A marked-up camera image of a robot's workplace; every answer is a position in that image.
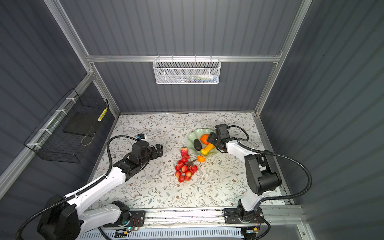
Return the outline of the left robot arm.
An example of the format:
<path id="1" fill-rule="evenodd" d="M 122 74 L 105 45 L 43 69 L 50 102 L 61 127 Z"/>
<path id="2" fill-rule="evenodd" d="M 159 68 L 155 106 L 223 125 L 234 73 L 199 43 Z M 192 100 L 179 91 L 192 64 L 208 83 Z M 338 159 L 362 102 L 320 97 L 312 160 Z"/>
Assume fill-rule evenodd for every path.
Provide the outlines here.
<path id="1" fill-rule="evenodd" d="M 143 170 L 149 161 L 162 156 L 162 145 L 152 147 L 144 140 L 137 140 L 132 151 L 111 165 L 107 173 L 64 197 L 50 198 L 38 223 L 38 233 L 46 240 L 75 240 L 79 235 L 107 224 L 130 229 L 139 226 L 130 208 L 121 201 L 113 201 L 101 209 L 90 211 L 88 208 Z"/>

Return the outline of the large orange fake fruit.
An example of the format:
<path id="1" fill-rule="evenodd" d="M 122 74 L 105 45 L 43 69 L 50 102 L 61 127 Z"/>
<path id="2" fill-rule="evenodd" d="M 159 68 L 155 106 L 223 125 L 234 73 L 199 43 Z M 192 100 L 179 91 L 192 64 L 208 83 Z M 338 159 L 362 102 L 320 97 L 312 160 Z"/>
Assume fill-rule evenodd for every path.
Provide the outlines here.
<path id="1" fill-rule="evenodd" d="M 209 142 L 208 142 L 208 137 L 209 137 L 209 134 L 204 134 L 200 137 L 200 141 L 201 143 L 203 143 L 204 145 L 208 145 Z"/>

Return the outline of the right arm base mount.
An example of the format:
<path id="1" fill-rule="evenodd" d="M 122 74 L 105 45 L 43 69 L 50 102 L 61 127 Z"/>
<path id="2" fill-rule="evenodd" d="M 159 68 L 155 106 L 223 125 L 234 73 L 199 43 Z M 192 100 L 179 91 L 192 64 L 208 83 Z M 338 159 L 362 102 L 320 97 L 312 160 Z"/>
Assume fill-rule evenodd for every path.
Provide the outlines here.
<path id="1" fill-rule="evenodd" d="M 238 208 L 225 208 L 222 210 L 225 223 L 229 225 L 235 224 L 255 224 L 260 225 L 264 223 L 261 217 L 264 216 L 261 208 L 257 208 L 255 211 L 246 212 L 240 207 Z"/>

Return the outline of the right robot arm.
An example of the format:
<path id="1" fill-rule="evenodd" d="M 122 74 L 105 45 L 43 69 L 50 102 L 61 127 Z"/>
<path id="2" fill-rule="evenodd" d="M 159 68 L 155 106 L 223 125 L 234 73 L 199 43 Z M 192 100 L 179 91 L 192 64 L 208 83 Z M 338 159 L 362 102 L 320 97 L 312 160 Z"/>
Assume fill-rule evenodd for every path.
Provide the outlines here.
<path id="1" fill-rule="evenodd" d="M 248 190 L 239 200 L 240 213 L 254 211 L 263 202 L 271 200 L 272 192 L 282 184 L 271 153 L 245 146 L 243 143 L 249 138 L 249 134 L 239 126 L 220 124 L 215 126 L 215 131 L 207 139 L 221 153 L 230 154 L 245 165 Z"/>

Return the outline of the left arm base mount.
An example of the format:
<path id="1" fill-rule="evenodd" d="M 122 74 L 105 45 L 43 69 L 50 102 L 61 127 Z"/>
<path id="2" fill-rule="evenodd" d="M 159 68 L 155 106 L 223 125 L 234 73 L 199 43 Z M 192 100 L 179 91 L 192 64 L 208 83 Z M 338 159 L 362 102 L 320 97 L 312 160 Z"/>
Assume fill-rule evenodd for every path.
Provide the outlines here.
<path id="1" fill-rule="evenodd" d="M 104 228 L 112 227 L 143 227 L 145 222 L 146 211 L 130 211 L 129 213 L 123 213 L 118 220 L 111 224 L 103 225 Z"/>

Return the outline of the red fake cherry bunch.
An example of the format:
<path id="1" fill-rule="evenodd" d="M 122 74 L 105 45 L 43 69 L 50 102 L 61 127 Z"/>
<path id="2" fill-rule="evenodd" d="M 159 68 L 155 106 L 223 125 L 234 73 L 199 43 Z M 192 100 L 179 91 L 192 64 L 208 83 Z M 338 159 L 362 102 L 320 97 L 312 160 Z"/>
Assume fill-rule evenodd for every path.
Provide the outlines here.
<path id="1" fill-rule="evenodd" d="M 176 163 L 174 176 L 179 183 L 189 182 L 191 177 L 199 170 L 195 162 L 196 160 L 191 160 L 187 154 Z"/>

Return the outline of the small fake tangerine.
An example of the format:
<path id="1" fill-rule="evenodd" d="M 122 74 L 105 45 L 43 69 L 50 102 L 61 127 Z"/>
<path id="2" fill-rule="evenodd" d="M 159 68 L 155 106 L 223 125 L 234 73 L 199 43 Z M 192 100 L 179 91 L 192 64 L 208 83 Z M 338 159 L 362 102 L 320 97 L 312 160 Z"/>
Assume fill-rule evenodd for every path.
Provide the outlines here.
<path id="1" fill-rule="evenodd" d="M 204 156 L 197 156 L 197 161 L 200 163 L 204 163 L 206 161 L 206 158 Z"/>

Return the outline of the yellow orange fake squash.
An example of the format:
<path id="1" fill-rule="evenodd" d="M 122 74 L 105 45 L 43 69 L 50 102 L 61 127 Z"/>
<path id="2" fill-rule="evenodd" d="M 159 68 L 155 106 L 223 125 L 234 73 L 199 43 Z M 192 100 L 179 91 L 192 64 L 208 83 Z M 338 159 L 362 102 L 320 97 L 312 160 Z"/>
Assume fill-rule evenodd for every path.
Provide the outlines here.
<path id="1" fill-rule="evenodd" d="M 208 143 L 206 147 L 201 150 L 201 154 L 207 156 L 213 149 L 215 149 L 215 146 L 211 143 Z"/>

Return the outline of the dark fake avocado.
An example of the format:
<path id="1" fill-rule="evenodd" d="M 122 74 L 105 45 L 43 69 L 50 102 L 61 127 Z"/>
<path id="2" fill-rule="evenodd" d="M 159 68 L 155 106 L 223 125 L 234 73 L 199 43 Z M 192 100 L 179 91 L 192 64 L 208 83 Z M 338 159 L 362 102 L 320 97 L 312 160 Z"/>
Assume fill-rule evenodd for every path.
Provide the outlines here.
<path id="1" fill-rule="evenodd" d="M 199 139 L 194 140 L 194 148 L 196 151 L 201 151 L 202 150 L 202 144 Z"/>

